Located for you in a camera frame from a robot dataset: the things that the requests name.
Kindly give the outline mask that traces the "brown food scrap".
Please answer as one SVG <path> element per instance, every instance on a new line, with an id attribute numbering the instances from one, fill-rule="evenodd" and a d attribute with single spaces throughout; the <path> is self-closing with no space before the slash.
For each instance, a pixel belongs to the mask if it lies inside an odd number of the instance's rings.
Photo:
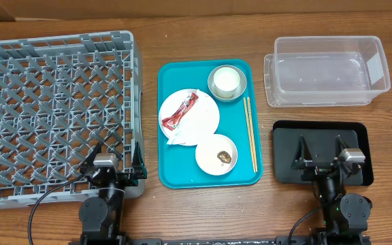
<path id="1" fill-rule="evenodd" d="M 222 163 L 227 163 L 227 164 L 230 164 L 230 163 L 231 163 L 231 160 L 232 160 L 231 155 L 230 155 L 228 152 L 226 152 L 226 151 L 220 151 L 220 152 L 217 154 L 217 158 L 218 158 Z"/>

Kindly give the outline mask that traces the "small white bowl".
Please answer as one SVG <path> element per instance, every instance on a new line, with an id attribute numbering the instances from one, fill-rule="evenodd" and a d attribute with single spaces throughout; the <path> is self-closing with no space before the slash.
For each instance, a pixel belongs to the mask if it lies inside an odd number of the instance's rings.
<path id="1" fill-rule="evenodd" d="M 226 151 L 231 155 L 231 163 L 222 163 L 217 154 Z M 195 149 L 195 159 L 199 168 L 212 176 L 229 173 L 238 161 L 238 150 L 231 139 L 221 134 L 213 134 L 201 141 Z"/>

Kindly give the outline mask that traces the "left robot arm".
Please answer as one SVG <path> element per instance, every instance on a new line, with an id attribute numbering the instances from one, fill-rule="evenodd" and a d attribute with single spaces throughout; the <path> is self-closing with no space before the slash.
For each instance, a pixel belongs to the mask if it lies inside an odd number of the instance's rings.
<path id="1" fill-rule="evenodd" d="M 140 144 L 135 144 L 132 154 L 132 167 L 118 168 L 116 153 L 102 153 L 98 143 L 81 165 L 81 173 L 98 194 L 86 199 L 79 210 L 82 223 L 81 244 L 120 244 L 130 245 L 132 240 L 120 230 L 124 198 L 129 191 L 131 198 L 144 191 L 147 170 L 142 158 Z"/>

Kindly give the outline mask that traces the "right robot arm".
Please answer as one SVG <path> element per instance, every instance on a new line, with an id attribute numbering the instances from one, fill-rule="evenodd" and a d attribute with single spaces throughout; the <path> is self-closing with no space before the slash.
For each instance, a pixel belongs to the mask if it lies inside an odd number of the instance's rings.
<path id="1" fill-rule="evenodd" d="M 301 179 L 309 181 L 320 206 L 300 218 L 291 228 L 288 244 L 299 244 L 293 237 L 296 228 L 313 214 L 323 213 L 324 227 L 314 229 L 302 244 L 370 244 L 362 233 L 368 229 L 372 202 L 356 193 L 348 194 L 344 179 L 355 175 L 365 163 L 359 148 L 351 148 L 336 136 L 336 156 L 329 162 L 312 159 L 304 136 L 299 137 L 293 169 L 302 170 Z"/>

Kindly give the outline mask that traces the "red snack wrapper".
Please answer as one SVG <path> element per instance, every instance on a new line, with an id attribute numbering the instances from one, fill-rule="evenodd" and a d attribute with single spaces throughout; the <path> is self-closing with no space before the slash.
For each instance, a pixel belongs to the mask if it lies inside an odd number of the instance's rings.
<path id="1" fill-rule="evenodd" d="M 184 115 L 194 106 L 198 99 L 199 96 L 196 93 L 191 93 L 171 116 L 164 118 L 161 121 L 161 124 L 170 131 L 176 129 Z"/>

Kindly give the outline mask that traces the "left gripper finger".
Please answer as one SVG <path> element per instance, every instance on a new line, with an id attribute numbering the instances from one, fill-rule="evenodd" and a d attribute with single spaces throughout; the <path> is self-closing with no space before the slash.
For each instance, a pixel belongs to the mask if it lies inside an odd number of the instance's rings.
<path id="1" fill-rule="evenodd" d="M 101 147 L 103 146 L 102 142 L 99 142 L 95 145 L 92 152 L 87 156 L 87 158 L 80 165 L 80 173 L 85 174 L 91 166 L 93 166 L 93 162 L 95 157 L 101 153 Z"/>
<path id="2" fill-rule="evenodd" d="M 148 172 L 144 164 L 139 142 L 135 143 L 134 154 L 132 158 L 132 168 L 133 168 L 133 179 L 147 179 Z"/>

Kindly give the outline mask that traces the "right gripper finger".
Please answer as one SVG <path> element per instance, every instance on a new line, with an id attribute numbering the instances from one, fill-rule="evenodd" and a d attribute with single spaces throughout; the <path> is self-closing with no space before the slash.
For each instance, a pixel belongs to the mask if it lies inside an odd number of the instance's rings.
<path id="1" fill-rule="evenodd" d="M 344 140 L 341 138 L 341 135 L 336 136 L 336 157 L 339 160 L 345 160 L 345 153 L 344 150 L 348 149 L 349 146 L 347 143 L 344 142 Z"/>
<path id="2" fill-rule="evenodd" d="M 305 169 L 312 164 L 312 156 L 306 143 L 304 136 L 299 137 L 295 158 L 292 163 L 293 169 Z"/>

